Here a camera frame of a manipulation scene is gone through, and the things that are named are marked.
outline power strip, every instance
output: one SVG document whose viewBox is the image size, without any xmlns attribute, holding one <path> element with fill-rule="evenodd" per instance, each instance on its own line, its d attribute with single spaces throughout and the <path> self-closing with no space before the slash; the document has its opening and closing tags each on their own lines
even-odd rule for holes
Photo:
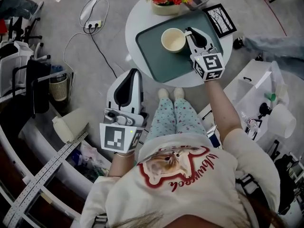
<svg viewBox="0 0 304 228">
<path fill-rule="evenodd" d="M 95 24 L 98 24 L 97 28 L 98 27 L 101 27 L 103 22 L 101 20 L 96 20 L 96 21 L 88 21 L 86 24 L 85 24 L 85 28 L 89 28 L 89 25 L 92 25 L 91 28 L 95 28 Z"/>
</svg>

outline white cable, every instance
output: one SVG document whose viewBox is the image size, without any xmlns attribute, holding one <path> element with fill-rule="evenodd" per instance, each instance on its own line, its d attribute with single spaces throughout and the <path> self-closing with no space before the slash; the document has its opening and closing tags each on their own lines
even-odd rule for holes
<svg viewBox="0 0 304 228">
<path fill-rule="evenodd" d="M 85 4 L 85 6 L 82 8 L 82 10 L 81 10 L 81 12 L 80 12 L 80 15 L 79 15 L 79 24 L 80 24 L 80 26 L 81 26 L 82 28 L 84 28 L 84 25 L 81 24 L 81 22 L 80 22 L 80 17 L 81 17 L 81 14 L 82 14 L 84 8 L 86 7 L 86 5 L 87 5 L 90 1 L 92 1 L 92 0 L 89 0 L 89 1 Z M 93 7 L 92 7 L 92 11 L 93 11 L 93 9 L 94 9 L 94 6 L 95 6 L 99 1 L 100 1 L 100 0 L 96 0 L 95 4 L 94 4 Z M 105 0 L 105 1 L 107 1 L 107 3 L 108 3 L 108 8 L 107 8 L 107 11 L 106 11 L 106 14 L 105 14 L 103 23 L 102 23 L 100 29 L 98 29 L 96 32 L 92 33 L 92 35 L 96 35 L 99 31 L 102 30 L 102 28 L 103 28 L 104 25 L 105 25 L 105 20 L 106 20 L 106 17 L 108 16 L 109 8 L 110 8 L 110 3 L 109 3 L 109 1 L 108 1 L 108 0 Z M 86 33 L 83 33 L 83 32 L 76 33 L 76 34 L 73 35 L 73 36 L 71 37 L 71 39 L 68 41 L 68 43 L 67 43 L 67 45 L 66 45 L 66 47 L 65 47 L 65 49 L 64 49 L 64 51 L 63 51 L 63 61 L 64 61 L 64 63 L 73 71 L 73 79 L 72 79 L 72 83 L 71 83 L 70 97 L 69 97 L 69 99 L 70 99 L 71 96 L 72 96 L 72 87 L 73 87 L 73 84 L 74 84 L 76 75 L 75 75 L 74 69 L 66 62 L 66 60 L 65 60 L 65 54 L 66 54 L 66 48 L 67 48 L 67 46 L 70 44 L 71 40 L 72 40 L 76 35 L 86 35 L 86 36 L 90 36 L 91 34 L 90 34 L 90 33 L 86 34 Z"/>
</svg>

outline round white table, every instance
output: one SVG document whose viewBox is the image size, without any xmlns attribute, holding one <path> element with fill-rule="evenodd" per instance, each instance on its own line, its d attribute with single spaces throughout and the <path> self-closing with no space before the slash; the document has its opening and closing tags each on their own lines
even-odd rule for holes
<svg viewBox="0 0 304 228">
<path fill-rule="evenodd" d="M 182 4 L 181 11 L 178 15 L 187 13 L 188 11 L 189 9 L 184 4 Z M 125 26 L 125 41 L 128 47 L 128 51 L 138 68 L 150 78 L 153 77 L 135 41 L 136 35 L 145 29 L 148 29 L 166 20 L 172 19 L 178 15 L 160 16 L 153 14 L 151 9 L 151 2 L 146 2 L 146 0 L 139 0 L 129 14 Z M 232 50 L 232 34 L 220 38 L 219 41 L 223 48 L 223 60 L 226 65 L 230 58 Z M 164 84 L 173 87 L 194 87 L 202 85 L 203 83 L 204 81 L 201 79 L 201 77 L 193 70 Z"/>
</svg>

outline gray floor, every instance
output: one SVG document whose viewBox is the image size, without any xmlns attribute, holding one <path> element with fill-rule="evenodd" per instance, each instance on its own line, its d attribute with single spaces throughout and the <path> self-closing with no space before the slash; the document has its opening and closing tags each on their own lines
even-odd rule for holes
<svg viewBox="0 0 304 228">
<path fill-rule="evenodd" d="M 43 0 L 45 5 L 41 12 L 41 21 L 36 26 L 36 34 L 43 35 L 45 43 L 44 51 L 52 55 L 53 64 L 64 65 L 63 51 L 69 39 L 78 32 L 82 32 L 79 25 L 79 15 L 83 6 L 89 0 Z M 104 52 L 108 61 L 119 75 L 123 71 L 135 67 L 133 61 L 127 61 L 128 50 L 125 43 L 124 31 L 128 14 L 138 0 L 109 0 L 110 9 L 104 28 L 95 36 L 100 49 Z M 211 0 L 209 5 L 222 3 L 237 27 L 234 38 L 243 34 L 267 34 L 284 36 L 281 27 L 273 13 L 263 0 Z M 271 4 L 288 35 L 303 36 L 304 17 L 303 0 L 277 0 Z M 100 19 L 105 15 L 106 3 L 97 3 L 92 14 L 92 19 Z M 225 87 L 242 68 L 250 61 L 252 55 L 244 49 L 232 51 L 230 60 L 221 84 Z M 106 93 L 115 80 L 102 56 L 98 53 L 91 38 L 85 35 L 77 35 L 72 39 L 66 50 L 66 60 L 76 72 L 76 80 L 73 87 L 71 109 L 84 107 L 89 113 L 89 135 L 94 146 L 100 146 L 99 123 L 103 120 L 103 110 L 106 103 Z M 293 137 L 284 140 L 287 151 L 293 151 L 297 155 L 304 152 L 303 144 L 303 99 L 304 86 L 299 78 L 284 73 L 289 84 L 290 106 L 292 113 L 297 117 L 298 128 Z M 159 84 L 143 75 L 144 103 L 147 112 L 153 116 L 158 105 L 157 91 L 164 85 Z M 173 87 L 166 86 L 171 94 Z M 186 88 L 186 98 L 197 112 L 207 104 L 204 85 Z M 265 135 L 260 144 L 263 148 L 269 145 L 275 137 Z"/>
</svg>

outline flower pot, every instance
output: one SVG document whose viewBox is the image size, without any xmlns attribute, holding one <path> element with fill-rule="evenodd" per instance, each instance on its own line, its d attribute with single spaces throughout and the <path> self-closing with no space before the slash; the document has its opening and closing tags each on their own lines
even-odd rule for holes
<svg viewBox="0 0 304 228">
<path fill-rule="evenodd" d="M 153 2 L 151 4 L 153 13 L 157 15 L 172 15 L 180 11 L 180 5 L 160 6 Z"/>
</svg>

